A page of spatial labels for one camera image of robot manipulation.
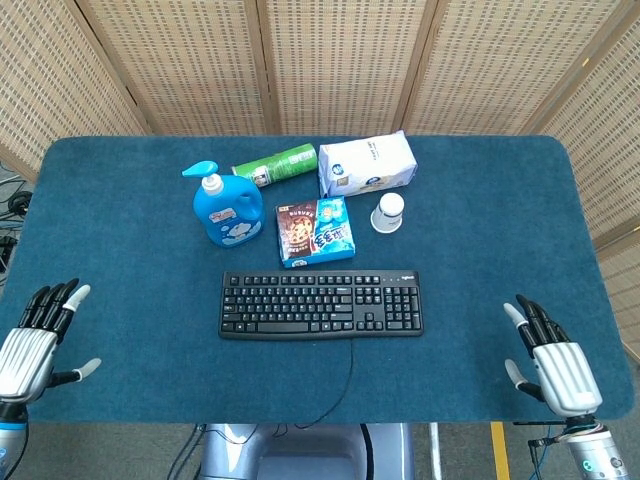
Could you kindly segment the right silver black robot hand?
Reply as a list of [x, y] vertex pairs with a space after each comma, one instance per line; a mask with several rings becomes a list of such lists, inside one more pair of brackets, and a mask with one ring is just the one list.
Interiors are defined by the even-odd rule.
[[518, 294], [516, 306], [503, 310], [512, 321], [537, 372], [537, 384], [527, 380], [512, 359], [504, 361], [514, 387], [570, 419], [594, 414], [603, 402], [594, 374], [580, 345], [546, 310]]

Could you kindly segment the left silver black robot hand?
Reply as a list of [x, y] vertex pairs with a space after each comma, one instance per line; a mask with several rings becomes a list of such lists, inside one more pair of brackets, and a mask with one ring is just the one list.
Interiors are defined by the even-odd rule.
[[66, 372], [54, 371], [54, 355], [64, 340], [80, 304], [91, 292], [77, 278], [45, 285], [28, 301], [18, 325], [1, 347], [1, 402], [23, 405], [36, 401], [49, 388], [83, 381], [102, 360], [93, 358]]

